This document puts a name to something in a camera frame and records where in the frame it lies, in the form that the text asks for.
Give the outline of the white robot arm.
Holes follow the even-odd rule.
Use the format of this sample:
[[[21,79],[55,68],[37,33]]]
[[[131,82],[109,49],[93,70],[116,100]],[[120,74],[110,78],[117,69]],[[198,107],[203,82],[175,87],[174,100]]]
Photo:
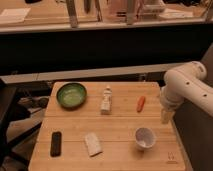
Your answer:
[[[203,82],[206,76],[205,66],[198,61],[176,66],[165,73],[165,85],[159,94],[162,124],[167,124],[173,118],[185,99],[213,117],[213,87]]]

